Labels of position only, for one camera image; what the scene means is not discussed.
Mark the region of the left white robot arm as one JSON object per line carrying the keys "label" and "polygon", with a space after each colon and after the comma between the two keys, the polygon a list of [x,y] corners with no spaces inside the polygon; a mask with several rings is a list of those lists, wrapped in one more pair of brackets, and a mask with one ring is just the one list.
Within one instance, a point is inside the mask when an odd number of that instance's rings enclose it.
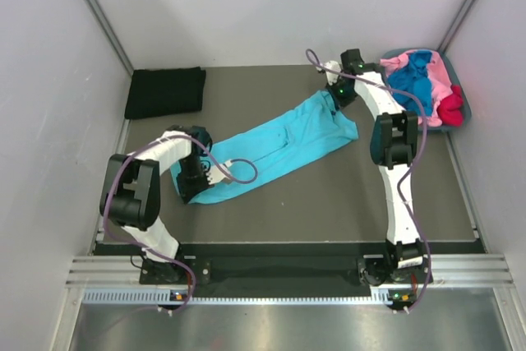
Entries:
{"label": "left white robot arm", "polygon": [[213,145],[204,127],[173,126],[145,147],[108,160],[99,211],[143,246],[142,270],[151,279],[175,284],[189,277],[186,262],[177,257],[179,242],[159,217],[160,178],[178,164],[179,196],[187,204],[211,187],[201,163]]}

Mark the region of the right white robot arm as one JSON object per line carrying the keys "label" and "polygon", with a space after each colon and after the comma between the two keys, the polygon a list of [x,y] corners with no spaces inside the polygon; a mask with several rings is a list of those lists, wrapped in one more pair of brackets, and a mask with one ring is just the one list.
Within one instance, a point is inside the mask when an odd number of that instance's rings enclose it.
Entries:
{"label": "right white robot arm", "polygon": [[358,262],[362,281],[369,285],[411,281],[424,268],[426,252],[413,219],[409,173],[418,157],[418,115],[395,100],[384,85],[380,66],[364,62],[357,48],[343,52],[339,61],[323,63],[320,71],[337,108],[361,98],[374,118],[370,156],[384,184],[388,228],[383,257]]}

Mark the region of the light blue t shirt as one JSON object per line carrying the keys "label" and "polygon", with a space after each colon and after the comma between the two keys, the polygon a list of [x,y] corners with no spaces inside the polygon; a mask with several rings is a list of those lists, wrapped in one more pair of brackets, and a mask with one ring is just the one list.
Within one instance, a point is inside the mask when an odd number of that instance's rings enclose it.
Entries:
{"label": "light blue t shirt", "polygon": [[258,170],[249,184],[221,182],[190,200],[211,205],[241,196],[358,139],[358,128],[335,107],[329,92],[317,91],[296,108],[258,127],[213,144],[211,153],[222,164],[248,159]]}

